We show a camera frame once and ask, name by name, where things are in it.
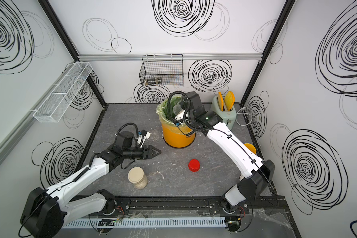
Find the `red jar lid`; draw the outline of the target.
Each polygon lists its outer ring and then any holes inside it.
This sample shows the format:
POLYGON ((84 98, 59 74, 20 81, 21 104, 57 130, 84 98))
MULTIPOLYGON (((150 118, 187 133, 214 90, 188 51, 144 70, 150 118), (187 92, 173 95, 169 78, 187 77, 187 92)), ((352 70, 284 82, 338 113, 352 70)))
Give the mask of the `red jar lid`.
POLYGON ((197 159, 190 160, 188 168, 192 172, 198 172, 200 170, 200 162, 197 159))

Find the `clear jar with oatmeal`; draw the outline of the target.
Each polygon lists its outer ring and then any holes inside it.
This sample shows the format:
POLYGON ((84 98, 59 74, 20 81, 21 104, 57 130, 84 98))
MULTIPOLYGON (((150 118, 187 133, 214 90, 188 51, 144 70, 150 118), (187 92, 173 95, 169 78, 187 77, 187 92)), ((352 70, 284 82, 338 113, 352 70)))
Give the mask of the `clear jar with oatmeal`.
POLYGON ((179 115, 182 111, 185 110, 185 106, 183 106, 182 102, 176 103, 172 108, 172 114, 174 117, 179 115))

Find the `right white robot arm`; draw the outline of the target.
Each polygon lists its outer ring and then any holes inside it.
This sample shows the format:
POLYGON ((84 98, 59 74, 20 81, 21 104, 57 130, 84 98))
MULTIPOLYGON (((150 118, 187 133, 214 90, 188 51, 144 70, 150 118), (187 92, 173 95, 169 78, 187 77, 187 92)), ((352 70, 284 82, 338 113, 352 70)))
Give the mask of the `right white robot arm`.
POLYGON ((179 92, 184 100, 182 121, 194 132, 202 132, 236 164, 244 177, 221 197, 223 209, 231 213, 243 201, 255 201, 270 185, 275 165, 251 152, 213 111, 206 111, 196 92, 179 92))

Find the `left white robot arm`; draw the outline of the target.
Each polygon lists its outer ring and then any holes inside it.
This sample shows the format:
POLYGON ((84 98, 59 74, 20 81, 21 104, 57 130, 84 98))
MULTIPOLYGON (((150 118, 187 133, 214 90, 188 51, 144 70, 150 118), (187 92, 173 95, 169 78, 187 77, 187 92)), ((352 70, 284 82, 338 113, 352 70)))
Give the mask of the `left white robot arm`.
POLYGON ((35 238, 52 238, 76 219, 92 213, 112 215, 121 210, 113 195, 105 189, 79 200, 74 197, 125 159, 132 162, 149 160, 162 153, 152 145, 145 145, 144 141, 142 134, 135 138, 129 131, 118 132, 114 143, 95 154, 84 168, 55 185, 31 191, 20 218, 21 227, 35 238))

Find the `beige lidded oatmeal jar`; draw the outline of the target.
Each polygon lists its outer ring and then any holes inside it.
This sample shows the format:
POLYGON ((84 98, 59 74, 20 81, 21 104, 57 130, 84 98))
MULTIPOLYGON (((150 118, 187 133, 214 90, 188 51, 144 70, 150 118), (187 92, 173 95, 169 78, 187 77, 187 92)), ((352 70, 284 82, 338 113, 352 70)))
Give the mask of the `beige lidded oatmeal jar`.
POLYGON ((141 167, 134 167, 128 173, 128 180, 136 189, 143 189, 148 184, 148 178, 141 167))

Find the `green plastic bin liner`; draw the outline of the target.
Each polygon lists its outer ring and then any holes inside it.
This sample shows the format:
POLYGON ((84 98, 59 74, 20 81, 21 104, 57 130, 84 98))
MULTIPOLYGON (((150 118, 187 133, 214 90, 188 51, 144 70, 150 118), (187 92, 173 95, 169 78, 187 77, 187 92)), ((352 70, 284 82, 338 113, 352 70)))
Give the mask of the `green plastic bin liner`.
MULTIPOLYGON (((156 113, 159 116, 159 120, 161 123, 172 123, 172 124, 176 125, 174 122, 172 122, 170 120, 170 117, 168 116, 169 115, 168 110, 170 110, 171 118, 175 119, 175 117, 172 114, 172 108, 178 102, 182 102, 183 106, 186 106, 186 102, 184 102, 184 100, 181 98, 181 95, 174 95, 171 98, 171 101, 169 104, 168 104, 168 100, 165 100, 164 102, 162 102, 161 104, 159 104, 157 106, 156 113)), ((180 126, 183 124, 185 124, 185 122, 178 123, 178 125, 176 125, 176 126, 180 126)))

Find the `orange trash bin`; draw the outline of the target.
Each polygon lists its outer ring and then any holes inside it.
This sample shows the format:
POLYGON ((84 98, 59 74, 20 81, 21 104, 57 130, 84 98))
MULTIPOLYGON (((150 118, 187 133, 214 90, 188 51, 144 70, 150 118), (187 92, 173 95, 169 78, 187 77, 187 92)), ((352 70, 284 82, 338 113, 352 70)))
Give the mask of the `orange trash bin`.
POLYGON ((190 146, 195 140, 195 133, 185 124, 176 126, 172 123, 162 123, 164 141, 174 148, 185 148, 190 146))

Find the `left yellow toast slice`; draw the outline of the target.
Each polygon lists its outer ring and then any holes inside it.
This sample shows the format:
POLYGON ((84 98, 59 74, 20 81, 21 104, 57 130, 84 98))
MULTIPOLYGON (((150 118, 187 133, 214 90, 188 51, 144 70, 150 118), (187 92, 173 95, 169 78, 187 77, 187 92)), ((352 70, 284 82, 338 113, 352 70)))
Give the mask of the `left yellow toast slice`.
POLYGON ((218 102, 220 111, 223 112, 224 111, 224 99, 223 99, 221 92, 218 92, 217 102, 218 102))

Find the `yellow toast slice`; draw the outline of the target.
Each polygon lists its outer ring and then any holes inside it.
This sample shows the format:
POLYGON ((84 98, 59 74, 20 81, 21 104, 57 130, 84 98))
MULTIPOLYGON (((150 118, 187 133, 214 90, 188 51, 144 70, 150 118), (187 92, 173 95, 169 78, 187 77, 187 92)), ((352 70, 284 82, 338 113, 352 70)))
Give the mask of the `yellow toast slice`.
POLYGON ((231 111, 235 103, 235 96, 232 91, 228 91, 224 97, 224 106, 226 111, 231 111))
POLYGON ((220 111, 223 112, 224 111, 224 99, 223 99, 221 92, 218 92, 217 102, 218 102, 220 111))

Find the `dark item in basket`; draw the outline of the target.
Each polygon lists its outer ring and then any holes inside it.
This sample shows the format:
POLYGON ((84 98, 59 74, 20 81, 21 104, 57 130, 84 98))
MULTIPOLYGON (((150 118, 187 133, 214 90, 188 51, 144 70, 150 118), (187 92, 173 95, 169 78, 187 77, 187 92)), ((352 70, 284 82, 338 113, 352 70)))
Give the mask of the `dark item in basket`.
POLYGON ((160 85, 160 84, 163 84, 161 77, 150 77, 145 79, 144 81, 145 86, 160 85))

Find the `right yellow toast slice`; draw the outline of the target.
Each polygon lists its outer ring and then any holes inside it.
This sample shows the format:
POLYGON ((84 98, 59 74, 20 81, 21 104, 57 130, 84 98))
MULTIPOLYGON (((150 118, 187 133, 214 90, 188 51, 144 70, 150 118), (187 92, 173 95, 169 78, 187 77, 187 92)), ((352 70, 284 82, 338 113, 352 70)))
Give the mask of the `right yellow toast slice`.
POLYGON ((224 106, 226 111, 231 111, 235 103, 235 96, 232 91, 228 91, 224 97, 224 106))

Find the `mint green toaster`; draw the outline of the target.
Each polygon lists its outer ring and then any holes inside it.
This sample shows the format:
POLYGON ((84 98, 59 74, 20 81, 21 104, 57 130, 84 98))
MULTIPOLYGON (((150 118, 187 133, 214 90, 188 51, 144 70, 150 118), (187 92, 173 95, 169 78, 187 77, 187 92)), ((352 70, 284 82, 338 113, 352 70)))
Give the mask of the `mint green toaster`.
POLYGON ((218 105, 218 97, 215 96, 212 100, 211 104, 211 111, 214 111, 221 119, 223 122, 227 125, 229 130, 233 129, 234 123, 236 121, 237 117, 237 111, 235 107, 233 106, 230 111, 221 111, 218 105))

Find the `yellow mug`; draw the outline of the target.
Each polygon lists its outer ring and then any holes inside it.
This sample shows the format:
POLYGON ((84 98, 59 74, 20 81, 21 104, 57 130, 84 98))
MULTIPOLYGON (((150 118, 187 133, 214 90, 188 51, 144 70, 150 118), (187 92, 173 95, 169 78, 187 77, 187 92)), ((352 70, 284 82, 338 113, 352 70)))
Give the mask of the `yellow mug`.
POLYGON ((250 143, 245 143, 244 146, 249 149, 253 154, 257 153, 256 147, 250 143))

